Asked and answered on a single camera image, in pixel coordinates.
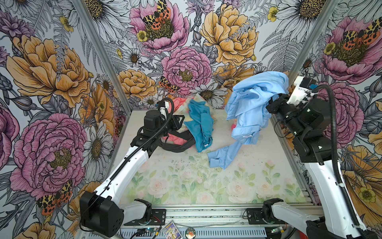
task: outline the round badge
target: round badge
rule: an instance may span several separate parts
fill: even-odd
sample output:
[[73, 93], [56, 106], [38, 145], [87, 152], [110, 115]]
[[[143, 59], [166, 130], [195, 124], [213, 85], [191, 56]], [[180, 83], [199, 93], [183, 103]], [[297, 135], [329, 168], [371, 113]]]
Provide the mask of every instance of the round badge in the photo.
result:
[[186, 238], [194, 239], [196, 236], [196, 231], [194, 228], [187, 228], [186, 230]]

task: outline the light blue shirt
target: light blue shirt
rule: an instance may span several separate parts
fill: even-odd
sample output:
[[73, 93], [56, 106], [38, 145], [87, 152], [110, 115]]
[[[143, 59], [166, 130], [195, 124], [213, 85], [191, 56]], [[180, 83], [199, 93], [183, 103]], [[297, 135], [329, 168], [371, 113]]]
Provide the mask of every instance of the light blue shirt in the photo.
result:
[[267, 127], [271, 114], [265, 108], [271, 98], [285, 94], [288, 77], [281, 72], [263, 72], [251, 76], [233, 87], [231, 97], [225, 106], [227, 120], [237, 119], [231, 137], [237, 142], [208, 154], [210, 167], [227, 168], [240, 147], [257, 143], [259, 132]]

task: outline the small yellow flower illustration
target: small yellow flower illustration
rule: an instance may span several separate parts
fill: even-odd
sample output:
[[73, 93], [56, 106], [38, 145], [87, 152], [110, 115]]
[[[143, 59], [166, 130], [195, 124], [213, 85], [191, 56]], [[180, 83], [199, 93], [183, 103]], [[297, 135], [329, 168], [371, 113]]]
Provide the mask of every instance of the small yellow flower illustration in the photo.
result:
[[335, 48], [334, 42], [328, 43], [324, 49], [324, 53], [326, 55], [330, 55], [332, 53], [332, 51], [334, 50], [334, 48]]
[[268, 20], [270, 20], [271, 22], [274, 22], [276, 21], [277, 17], [276, 17], [276, 13], [278, 13], [278, 9], [277, 7], [271, 7], [268, 11]]
[[367, 189], [365, 187], [362, 187], [360, 189], [358, 196], [365, 203], [375, 203], [376, 202], [376, 193], [371, 189]]
[[120, 49], [117, 49], [117, 54], [118, 54], [119, 58], [121, 58], [121, 59], [123, 58], [123, 54], [122, 54]]
[[145, 42], [147, 41], [147, 33], [145, 31], [140, 30], [137, 33], [138, 41]]
[[73, 27], [69, 25], [69, 21], [68, 21], [68, 19], [66, 17], [61, 16], [60, 17], [60, 22], [61, 22], [62, 25], [64, 25], [64, 28], [65, 28], [66, 31], [70, 31], [70, 32], [74, 31]]

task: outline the floral wallpaper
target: floral wallpaper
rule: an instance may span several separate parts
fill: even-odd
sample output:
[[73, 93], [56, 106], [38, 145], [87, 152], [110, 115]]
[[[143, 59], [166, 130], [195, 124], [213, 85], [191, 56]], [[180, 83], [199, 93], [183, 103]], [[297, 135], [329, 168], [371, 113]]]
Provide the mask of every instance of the floral wallpaper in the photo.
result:
[[[337, 109], [337, 148], [341, 170], [354, 206], [366, 226], [382, 237], [382, 2], [347, 0], [339, 3], [316, 40], [301, 74], [329, 85]], [[318, 98], [328, 99], [325, 91]], [[287, 140], [315, 201], [317, 191]], [[330, 138], [330, 128], [324, 131]]]
[[[72, 1], [59, 5], [87, 41]], [[292, 67], [325, 0], [84, 2], [133, 109], [196, 93], [222, 109], [236, 83]]]
[[70, 23], [66, 7], [0, 0], [3, 238], [74, 238], [79, 198], [107, 176], [126, 121], [96, 51], [81, 40], [84, 30]]

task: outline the rose print mat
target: rose print mat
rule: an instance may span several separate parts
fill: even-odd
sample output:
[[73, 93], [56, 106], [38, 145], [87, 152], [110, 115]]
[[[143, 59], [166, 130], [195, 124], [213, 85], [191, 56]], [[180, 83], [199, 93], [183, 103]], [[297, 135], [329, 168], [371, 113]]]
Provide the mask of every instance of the rose print mat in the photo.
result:
[[[132, 112], [122, 145], [130, 145], [145, 114]], [[261, 131], [257, 145], [243, 145], [227, 169], [210, 168], [207, 153], [234, 143], [225, 111], [215, 110], [215, 115], [211, 147], [201, 153], [195, 146], [183, 153], [158, 147], [135, 174], [120, 204], [136, 198], [155, 205], [262, 203], [274, 197], [306, 202], [271, 123]], [[127, 148], [120, 150], [114, 165]]]

